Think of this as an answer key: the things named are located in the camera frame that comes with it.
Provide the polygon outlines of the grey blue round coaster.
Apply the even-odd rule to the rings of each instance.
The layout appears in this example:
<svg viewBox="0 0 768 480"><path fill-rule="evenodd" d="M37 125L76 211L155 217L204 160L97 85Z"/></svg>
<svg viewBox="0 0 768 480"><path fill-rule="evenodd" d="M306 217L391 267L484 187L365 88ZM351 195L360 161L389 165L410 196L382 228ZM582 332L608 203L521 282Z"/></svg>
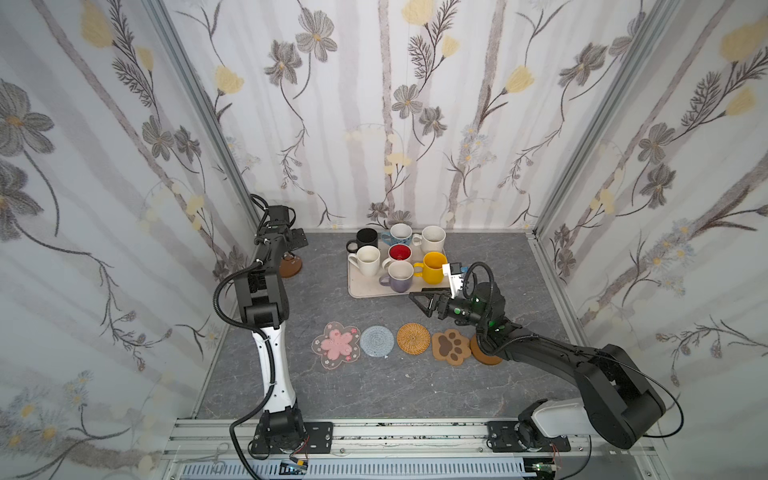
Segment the grey blue round coaster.
<svg viewBox="0 0 768 480"><path fill-rule="evenodd" d="M384 326L367 328L360 337L362 351L373 358L386 358L394 348L395 337Z"/></svg>

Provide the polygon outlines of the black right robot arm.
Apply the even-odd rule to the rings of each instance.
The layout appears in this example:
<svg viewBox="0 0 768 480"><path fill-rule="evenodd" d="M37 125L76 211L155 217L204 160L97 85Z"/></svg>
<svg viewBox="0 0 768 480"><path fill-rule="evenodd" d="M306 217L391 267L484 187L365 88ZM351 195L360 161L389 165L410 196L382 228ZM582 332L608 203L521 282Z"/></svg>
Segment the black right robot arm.
<svg viewBox="0 0 768 480"><path fill-rule="evenodd" d="M484 355L531 365L577 388L574 399L538 400L518 415L513 438L524 450L571 435L598 436L628 449L666 413L650 378L622 348L577 346L535 333L506 317L504 297L487 282L465 298L440 288L409 298L427 317L474 327Z"/></svg>

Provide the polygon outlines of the dark brown round coaster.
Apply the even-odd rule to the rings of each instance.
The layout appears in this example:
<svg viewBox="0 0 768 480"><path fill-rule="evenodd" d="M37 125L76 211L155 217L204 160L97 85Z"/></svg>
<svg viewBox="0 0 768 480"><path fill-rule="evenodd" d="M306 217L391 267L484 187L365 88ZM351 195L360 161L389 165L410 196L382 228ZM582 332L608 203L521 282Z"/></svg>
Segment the dark brown round coaster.
<svg viewBox="0 0 768 480"><path fill-rule="evenodd" d="M286 252L279 265L279 274L282 278L291 278L296 276L303 267L303 260L300 256Z"/></svg>

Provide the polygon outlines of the pink flower coaster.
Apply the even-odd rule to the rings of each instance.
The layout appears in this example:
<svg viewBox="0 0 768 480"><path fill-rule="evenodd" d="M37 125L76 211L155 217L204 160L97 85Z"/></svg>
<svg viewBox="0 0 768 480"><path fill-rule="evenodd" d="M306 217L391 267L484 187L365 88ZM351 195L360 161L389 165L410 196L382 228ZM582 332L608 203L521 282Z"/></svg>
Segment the pink flower coaster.
<svg viewBox="0 0 768 480"><path fill-rule="evenodd" d="M339 322L328 323L323 333L311 343L312 351L321 359L326 370L335 370L342 364L356 362L361 356L361 331L355 326Z"/></svg>

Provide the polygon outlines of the brown paw shaped coaster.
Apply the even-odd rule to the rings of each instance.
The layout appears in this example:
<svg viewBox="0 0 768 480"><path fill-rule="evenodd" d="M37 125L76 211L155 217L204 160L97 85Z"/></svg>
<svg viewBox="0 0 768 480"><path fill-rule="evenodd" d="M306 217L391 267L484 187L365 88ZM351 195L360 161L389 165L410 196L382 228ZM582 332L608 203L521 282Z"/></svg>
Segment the brown paw shaped coaster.
<svg viewBox="0 0 768 480"><path fill-rule="evenodd" d="M456 329L433 334L431 342L433 357L451 366L460 366L472 356L470 339Z"/></svg>

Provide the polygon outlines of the plain white mug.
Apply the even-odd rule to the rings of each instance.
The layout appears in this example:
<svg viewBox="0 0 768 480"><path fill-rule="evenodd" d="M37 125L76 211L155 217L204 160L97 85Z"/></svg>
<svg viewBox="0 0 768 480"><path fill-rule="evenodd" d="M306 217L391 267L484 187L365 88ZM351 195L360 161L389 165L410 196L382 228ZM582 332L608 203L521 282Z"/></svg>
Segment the plain white mug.
<svg viewBox="0 0 768 480"><path fill-rule="evenodd" d="M375 277L381 266L381 252L378 247L366 245L355 253L348 254L348 262L365 277Z"/></svg>

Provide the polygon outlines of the woven rattan round coaster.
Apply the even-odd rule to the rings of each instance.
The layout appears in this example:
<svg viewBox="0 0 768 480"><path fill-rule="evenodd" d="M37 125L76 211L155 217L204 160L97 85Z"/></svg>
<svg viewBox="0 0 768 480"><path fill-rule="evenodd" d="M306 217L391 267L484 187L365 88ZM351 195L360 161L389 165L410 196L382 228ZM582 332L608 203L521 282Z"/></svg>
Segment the woven rattan round coaster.
<svg viewBox="0 0 768 480"><path fill-rule="evenodd" d="M424 353L430 347L431 335L422 324L408 323L398 330L396 341L403 352L416 356Z"/></svg>

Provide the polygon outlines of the purple mug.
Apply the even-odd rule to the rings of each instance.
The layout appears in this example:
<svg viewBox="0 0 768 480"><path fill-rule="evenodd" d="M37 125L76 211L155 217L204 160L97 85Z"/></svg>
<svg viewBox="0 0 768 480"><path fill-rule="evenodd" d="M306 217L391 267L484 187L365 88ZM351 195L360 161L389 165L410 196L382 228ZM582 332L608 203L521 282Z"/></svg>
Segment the purple mug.
<svg viewBox="0 0 768 480"><path fill-rule="evenodd" d="M383 263L385 273L379 278L379 284L389 287L396 293L407 292L413 283L414 267L404 260L387 259Z"/></svg>

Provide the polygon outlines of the brown round wooden coaster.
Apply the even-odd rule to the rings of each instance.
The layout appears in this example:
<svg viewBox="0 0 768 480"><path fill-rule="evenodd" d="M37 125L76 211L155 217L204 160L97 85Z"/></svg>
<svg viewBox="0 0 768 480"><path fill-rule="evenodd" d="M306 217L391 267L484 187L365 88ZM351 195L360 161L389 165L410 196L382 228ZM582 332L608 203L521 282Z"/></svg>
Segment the brown round wooden coaster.
<svg viewBox="0 0 768 480"><path fill-rule="evenodd" d="M470 339L470 350L472 352L473 357L481 364L484 364L487 366L495 366L495 365L499 365L502 362L501 358L496 356L486 355L480 349L476 335L473 335L472 338Z"/></svg>

